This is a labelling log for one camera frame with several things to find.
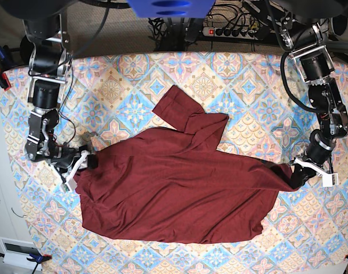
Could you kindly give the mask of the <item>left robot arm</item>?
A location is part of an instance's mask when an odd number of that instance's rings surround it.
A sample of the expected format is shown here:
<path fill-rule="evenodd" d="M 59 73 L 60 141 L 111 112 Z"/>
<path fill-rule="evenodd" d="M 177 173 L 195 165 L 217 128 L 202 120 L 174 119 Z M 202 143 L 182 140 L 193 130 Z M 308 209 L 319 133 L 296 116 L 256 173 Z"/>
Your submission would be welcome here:
<path fill-rule="evenodd" d="M 348 114 L 335 78 L 333 61 L 327 50 L 319 21 L 341 15 L 348 1 L 277 1 L 285 10 L 280 25 L 274 25 L 276 37 L 284 53 L 280 61 L 282 82 L 289 98 L 300 108 L 315 113 L 319 128 L 310 135 L 306 150 L 297 155 L 292 164 L 292 188 L 298 188 L 319 175 L 323 185 L 338 184 L 333 170 L 332 152 L 338 139 L 348 134 Z M 308 86 L 310 106 L 306 106 L 291 92 L 285 75 L 285 61 L 291 58 Z"/>

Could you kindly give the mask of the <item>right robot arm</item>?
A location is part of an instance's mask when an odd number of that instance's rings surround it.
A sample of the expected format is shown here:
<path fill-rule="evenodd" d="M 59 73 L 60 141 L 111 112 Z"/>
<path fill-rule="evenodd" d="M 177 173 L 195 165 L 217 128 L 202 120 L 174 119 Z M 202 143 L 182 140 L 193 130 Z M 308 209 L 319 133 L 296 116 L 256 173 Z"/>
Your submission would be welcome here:
<path fill-rule="evenodd" d="M 29 60 L 31 84 L 27 95 L 33 109 L 25 154 L 32 162 L 45 161 L 52 166 L 61 177 L 62 191 L 72 192 L 77 188 L 75 174 L 97 167 L 98 160 L 91 145 L 73 148 L 68 142 L 59 144 L 54 135 L 54 128 L 65 117 L 58 101 L 60 90 L 72 87 L 72 82 L 66 79 L 72 75 L 66 14 L 71 1 L 32 1 L 31 4 L 23 16 L 26 38 L 34 46 Z"/>

